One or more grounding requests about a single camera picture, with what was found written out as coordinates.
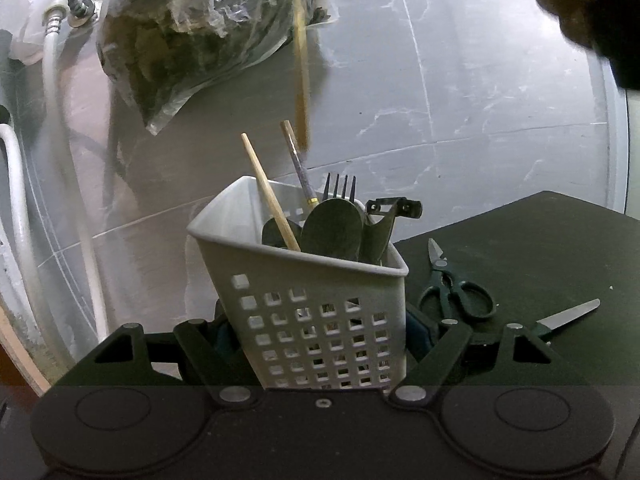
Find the chopstick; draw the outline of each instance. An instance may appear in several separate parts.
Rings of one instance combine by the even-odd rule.
[[[309,149],[309,64],[306,49],[305,0],[293,0],[293,39],[296,78],[296,139],[302,153]]]
[[[282,130],[284,138],[287,141],[289,155],[291,155],[293,167],[296,168],[300,186],[302,187],[302,192],[305,194],[306,203],[309,204],[311,209],[313,209],[316,207],[316,205],[318,205],[318,197],[309,184],[308,174],[306,174],[305,166],[300,160],[300,155],[298,153],[298,147],[296,146],[295,136],[293,133],[293,128],[291,127],[291,123],[289,121],[282,121],[280,123],[280,129]]]
[[[289,222],[287,222],[287,218],[284,216],[284,212],[278,203],[278,199],[276,198],[273,189],[271,189],[269,179],[264,173],[260,160],[258,160],[258,156],[254,152],[254,147],[251,145],[251,142],[249,142],[249,137],[247,137],[246,134],[242,134],[242,142],[244,143],[246,154],[249,155],[249,160],[251,160],[251,164],[254,167],[255,179],[258,181],[258,186],[262,191],[264,199],[267,201],[269,211],[271,211],[271,214],[278,225],[278,229],[280,230],[280,234],[282,235],[287,248],[291,251],[300,251],[298,241],[293,235]]]

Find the triangular cutout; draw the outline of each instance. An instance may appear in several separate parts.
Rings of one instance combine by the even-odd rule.
[[[542,365],[551,363],[551,359],[544,355],[524,336],[518,336],[516,338],[513,348],[513,360],[517,363],[537,363]]]
[[[133,361],[133,345],[131,336],[128,334],[122,334],[95,359],[97,364],[124,363],[126,361]]]

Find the plastic bag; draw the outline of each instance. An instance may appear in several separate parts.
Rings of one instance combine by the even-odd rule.
[[[30,65],[42,58],[42,14],[50,1],[0,0],[0,28],[13,36],[9,49],[11,59]]]
[[[308,22],[336,19],[307,0]],[[189,97],[265,60],[291,35],[292,0],[108,0],[102,67],[158,133]]]

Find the dark green scissors handle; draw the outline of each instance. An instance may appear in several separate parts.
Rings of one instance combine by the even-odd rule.
[[[480,296],[486,305],[484,312],[479,312],[469,297],[469,292]],[[495,316],[496,304],[494,298],[481,285],[466,280],[459,281],[449,269],[433,269],[429,285],[418,299],[418,308],[426,298],[435,296],[440,301],[443,319],[456,319],[451,298],[457,298],[464,317],[472,321],[484,321]]]

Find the scissors blade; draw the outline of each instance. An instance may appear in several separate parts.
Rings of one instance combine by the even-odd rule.
[[[549,330],[555,330],[556,328],[560,328],[561,326],[564,326],[567,323],[571,323],[573,320],[584,316],[585,314],[591,312],[592,310],[595,310],[599,306],[600,300],[587,301],[587,303],[583,303],[578,306],[568,308],[567,310],[563,310],[562,312],[558,312],[557,314],[553,314],[552,316],[539,319],[538,323],[540,323],[540,325],[546,326]]]
[[[429,238],[429,259],[432,264],[435,264],[438,260],[442,260],[442,249],[436,243],[436,240]]]

